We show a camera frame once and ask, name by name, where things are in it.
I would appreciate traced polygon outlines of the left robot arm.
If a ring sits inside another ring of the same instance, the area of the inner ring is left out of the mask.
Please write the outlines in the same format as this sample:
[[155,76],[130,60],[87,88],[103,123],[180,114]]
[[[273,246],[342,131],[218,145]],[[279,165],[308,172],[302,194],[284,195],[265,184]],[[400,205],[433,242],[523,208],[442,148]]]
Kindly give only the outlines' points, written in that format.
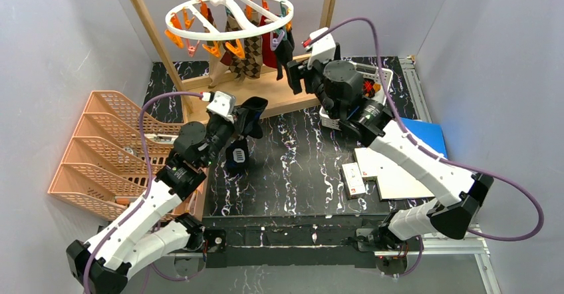
[[207,124],[184,124],[151,186],[104,231],[66,249],[72,275],[85,293],[121,293],[129,279],[180,249],[205,253],[212,242],[201,221],[184,213],[154,233],[161,218],[191,196],[207,178],[205,168],[231,143],[261,138],[259,119],[268,105],[251,97],[231,111],[233,121],[210,112]]

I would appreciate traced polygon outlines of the black sock with blue print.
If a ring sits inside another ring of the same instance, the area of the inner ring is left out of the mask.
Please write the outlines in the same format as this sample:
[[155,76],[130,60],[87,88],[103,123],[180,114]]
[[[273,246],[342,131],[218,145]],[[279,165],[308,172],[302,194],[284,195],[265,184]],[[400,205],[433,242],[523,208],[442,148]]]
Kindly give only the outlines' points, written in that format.
[[249,164],[247,138],[260,139],[263,130],[260,117],[268,105],[266,98],[252,96],[235,107],[235,140],[225,150],[225,168],[230,173],[243,172]]

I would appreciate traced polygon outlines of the yellow-orange clothes peg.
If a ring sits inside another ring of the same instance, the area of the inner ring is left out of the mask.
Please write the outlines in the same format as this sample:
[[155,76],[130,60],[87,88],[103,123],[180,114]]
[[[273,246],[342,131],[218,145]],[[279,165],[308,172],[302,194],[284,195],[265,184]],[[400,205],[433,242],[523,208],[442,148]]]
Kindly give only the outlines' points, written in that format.
[[225,48],[235,55],[239,59],[245,58],[244,46],[240,39],[234,39],[233,41],[226,41]]

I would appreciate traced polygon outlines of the orange clothes peg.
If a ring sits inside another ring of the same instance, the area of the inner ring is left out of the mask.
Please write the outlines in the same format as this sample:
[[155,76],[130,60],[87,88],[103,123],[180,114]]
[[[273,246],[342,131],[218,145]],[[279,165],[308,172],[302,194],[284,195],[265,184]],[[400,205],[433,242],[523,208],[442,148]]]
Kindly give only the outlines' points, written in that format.
[[164,34],[165,34],[165,36],[167,36],[167,38],[169,38],[169,40],[171,40],[171,42],[173,42],[173,44],[175,44],[175,46],[177,46],[177,48],[179,48],[179,49],[184,48],[184,42],[183,42],[181,37],[173,34],[168,29],[164,30]]

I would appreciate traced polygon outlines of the white round clip hanger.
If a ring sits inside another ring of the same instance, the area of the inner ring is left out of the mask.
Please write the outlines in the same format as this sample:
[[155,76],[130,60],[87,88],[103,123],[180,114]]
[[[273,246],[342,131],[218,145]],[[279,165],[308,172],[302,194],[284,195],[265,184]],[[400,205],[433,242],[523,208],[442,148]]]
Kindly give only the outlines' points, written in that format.
[[[222,8],[226,19],[234,19],[234,31],[220,31],[200,9],[207,5]],[[173,18],[188,13],[188,19],[195,19],[203,31],[177,25]],[[166,29],[173,35],[195,41],[229,41],[260,37],[283,29],[293,20],[295,7],[289,0],[189,0],[173,7],[165,16]]]

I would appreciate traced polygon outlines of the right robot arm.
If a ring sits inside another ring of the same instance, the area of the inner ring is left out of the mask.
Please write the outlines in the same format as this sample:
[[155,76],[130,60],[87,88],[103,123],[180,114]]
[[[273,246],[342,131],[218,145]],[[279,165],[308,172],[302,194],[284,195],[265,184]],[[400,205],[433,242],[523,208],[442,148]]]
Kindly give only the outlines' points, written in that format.
[[396,243],[417,235],[441,233],[463,239],[483,205],[494,177],[453,166],[403,125],[390,99],[381,103],[362,93],[363,75],[355,64],[336,56],[338,46],[307,60],[290,61],[287,78],[295,94],[314,94],[339,130],[393,161],[432,192],[434,199],[389,214],[378,228],[380,238]]

